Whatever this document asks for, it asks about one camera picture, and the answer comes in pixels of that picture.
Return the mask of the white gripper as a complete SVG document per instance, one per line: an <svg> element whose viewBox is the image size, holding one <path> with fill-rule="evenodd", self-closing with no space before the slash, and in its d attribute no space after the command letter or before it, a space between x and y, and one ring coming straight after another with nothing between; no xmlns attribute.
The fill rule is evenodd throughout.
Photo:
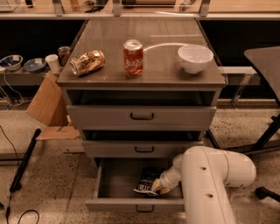
<svg viewBox="0 0 280 224"><path fill-rule="evenodd" d="M172 166L169 169L165 170L160 178L157 178L151 187L151 190L154 193L158 193L160 195L168 193L171 189L174 189L179 182L181 181L181 173L175 167Z"/></svg>

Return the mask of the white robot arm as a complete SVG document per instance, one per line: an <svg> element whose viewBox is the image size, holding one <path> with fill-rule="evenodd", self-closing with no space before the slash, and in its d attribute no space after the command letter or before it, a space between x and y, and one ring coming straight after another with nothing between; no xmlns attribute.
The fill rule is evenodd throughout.
<svg viewBox="0 0 280 224"><path fill-rule="evenodd" d="M255 178L246 155L194 146L173 159L151 190L165 194L181 186L187 224L236 224L226 189L249 186Z"/></svg>

